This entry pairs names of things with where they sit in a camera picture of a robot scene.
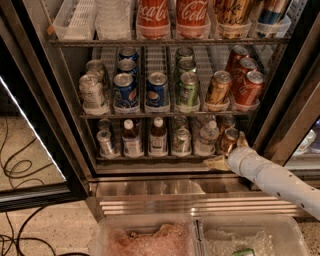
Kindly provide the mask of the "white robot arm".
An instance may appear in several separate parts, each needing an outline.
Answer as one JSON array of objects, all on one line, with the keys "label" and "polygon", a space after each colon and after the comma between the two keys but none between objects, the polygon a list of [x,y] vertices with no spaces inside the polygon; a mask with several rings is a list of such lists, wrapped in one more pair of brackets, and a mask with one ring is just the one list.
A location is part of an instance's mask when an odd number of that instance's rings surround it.
[{"label": "white robot arm", "polygon": [[209,169],[232,171],[254,183],[269,196],[288,201],[320,220],[320,190],[290,172],[288,169],[260,156],[240,132],[237,147],[228,156],[208,158]]}]

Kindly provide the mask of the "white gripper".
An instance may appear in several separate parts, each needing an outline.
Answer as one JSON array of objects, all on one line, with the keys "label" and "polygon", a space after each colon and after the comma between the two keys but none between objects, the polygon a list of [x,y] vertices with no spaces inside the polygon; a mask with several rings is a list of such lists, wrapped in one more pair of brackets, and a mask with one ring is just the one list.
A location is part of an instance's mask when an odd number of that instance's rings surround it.
[{"label": "white gripper", "polygon": [[260,156],[255,150],[248,147],[245,133],[239,132],[237,148],[228,156],[227,160],[224,155],[215,156],[203,161],[205,166],[210,170],[230,171],[230,169],[241,177],[250,181],[258,174],[258,169],[268,160]]}]

